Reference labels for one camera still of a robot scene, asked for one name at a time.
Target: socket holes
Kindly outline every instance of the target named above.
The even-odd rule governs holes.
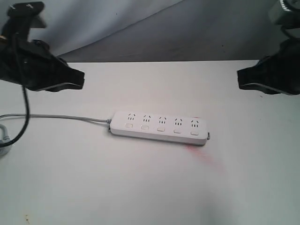
[[[175,120],[175,125],[176,126],[182,126],[182,119],[176,119]]]
[[[192,124],[192,127],[193,127],[193,128],[197,128],[197,127],[198,127],[198,124],[199,124],[199,121],[197,121],[197,120],[195,120],[195,121],[192,120],[192,121],[191,121],[191,124]]]
[[[167,120],[166,117],[159,117],[159,123],[165,124],[165,121]]]
[[[150,119],[151,119],[150,116],[144,115],[143,121],[144,122],[150,122]]]
[[[135,114],[133,114],[133,113],[128,114],[127,120],[135,120]]]

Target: gray wall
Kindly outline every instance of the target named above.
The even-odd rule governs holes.
[[[67,61],[249,60],[285,39],[268,18],[276,0],[184,0],[91,45]]]

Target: power strip switch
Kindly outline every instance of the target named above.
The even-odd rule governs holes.
[[[110,129],[114,135],[194,145],[205,145],[210,138],[206,122],[201,118],[140,112],[116,112]]]

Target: table surface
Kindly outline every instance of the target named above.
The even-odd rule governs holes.
[[[211,140],[193,147],[31,119],[0,158],[0,223],[299,224],[300,97],[239,90],[236,71],[255,63],[70,64],[86,73],[83,90],[30,91],[31,113],[197,116]],[[20,86],[0,90],[0,114],[24,112]],[[23,119],[1,123],[14,136]]]

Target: power strip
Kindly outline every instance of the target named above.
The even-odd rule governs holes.
[[[210,134],[201,118],[116,112],[110,124],[114,135],[205,145]]]

